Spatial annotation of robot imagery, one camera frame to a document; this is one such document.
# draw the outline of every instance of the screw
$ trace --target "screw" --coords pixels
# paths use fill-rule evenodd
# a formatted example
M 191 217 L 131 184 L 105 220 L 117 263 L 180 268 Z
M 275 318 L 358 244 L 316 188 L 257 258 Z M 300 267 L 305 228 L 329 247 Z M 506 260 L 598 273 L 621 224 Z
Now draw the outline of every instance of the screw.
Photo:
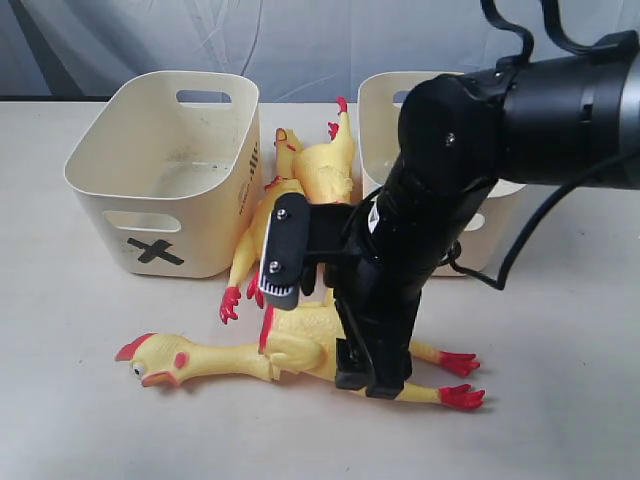
M 282 269 L 280 262 L 277 260 L 273 260 L 269 263 L 269 273 L 278 273 Z

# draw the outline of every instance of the black x mark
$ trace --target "black x mark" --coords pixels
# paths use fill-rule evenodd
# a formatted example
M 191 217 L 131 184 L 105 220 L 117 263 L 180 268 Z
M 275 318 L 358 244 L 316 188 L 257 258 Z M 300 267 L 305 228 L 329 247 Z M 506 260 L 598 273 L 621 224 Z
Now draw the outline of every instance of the black x mark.
M 144 250 L 144 253 L 138 257 L 138 261 L 140 263 L 149 263 L 156 257 L 160 257 L 169 263 L 173 263 L 174 265 L 182 265 L 184 263 L 183 259 L 178 258 L 175 255 L 172 255 L 169 252 L 165 251 L 171 246 L 171 244 L 166 240 L 156 240 L 153 245 L 147 245 L 140 240 L 130 238 L 129 240 L 127 240 L 127 243 Z

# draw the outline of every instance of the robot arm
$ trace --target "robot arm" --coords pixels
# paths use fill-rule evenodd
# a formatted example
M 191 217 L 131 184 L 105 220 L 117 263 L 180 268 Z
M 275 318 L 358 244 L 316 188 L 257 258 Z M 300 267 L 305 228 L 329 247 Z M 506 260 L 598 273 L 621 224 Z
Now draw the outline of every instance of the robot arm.
M 275 307 L 294 308 L 299 288 L 310 294 L 317 264 L 327 264 L 346 336 L 337 341 L 338 388 L 379 398 L 402 391 L 422 288 L 500 178 L 564 185 L 583 174 L 560 198 L 580 184 L 640 189 L 640 154 L 629 156 L 640 147 L 637 33 L 581 46 L 562 31 L 557 2 L 540 2 L 549 37 L 571 56 L 530 63 L 531 34 L 481 0 L 492 25 L 522 38 L 520 55 L 416 86 L 400 111 L 399 157 L 357 206 L 278 200 L 261 289 Z M 616 155 L 625 162 L 601 168 Z

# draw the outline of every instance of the chicken eye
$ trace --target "chicken eye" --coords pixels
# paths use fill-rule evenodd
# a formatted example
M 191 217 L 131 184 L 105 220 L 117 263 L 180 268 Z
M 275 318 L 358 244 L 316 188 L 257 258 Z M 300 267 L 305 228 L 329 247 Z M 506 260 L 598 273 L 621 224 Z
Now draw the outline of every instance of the chicken eye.
M 136 377 L 142 377 L 145 374 L 144 365 L 140 363 L 134 363 L 131 365 L 131 371 L 135 374 Z

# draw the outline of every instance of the plastic bin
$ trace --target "plastic bin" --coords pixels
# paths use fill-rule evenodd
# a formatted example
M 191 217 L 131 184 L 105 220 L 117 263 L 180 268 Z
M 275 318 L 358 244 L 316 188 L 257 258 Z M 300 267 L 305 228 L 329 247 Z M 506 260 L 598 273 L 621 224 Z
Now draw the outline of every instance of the plastic bin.
M 258 99 L 244 77 L 162 71 L 107 103 L 64 175 L 122 268 L 202 278 L 231 265 L 262 184 Z
M 386 180 L 398 152 L 398 114 L 404 94 L 417 84 L 443 73 L 388 72 L 365 80 L 358 90 L 358 145 L 363 195 Z M 460 265 L 484 269 L 498 246 L 524 185 L 500 180 L 478 213 L 461 234 Z M 434 275 L 457 276 L 450 267 L 440 267 Z

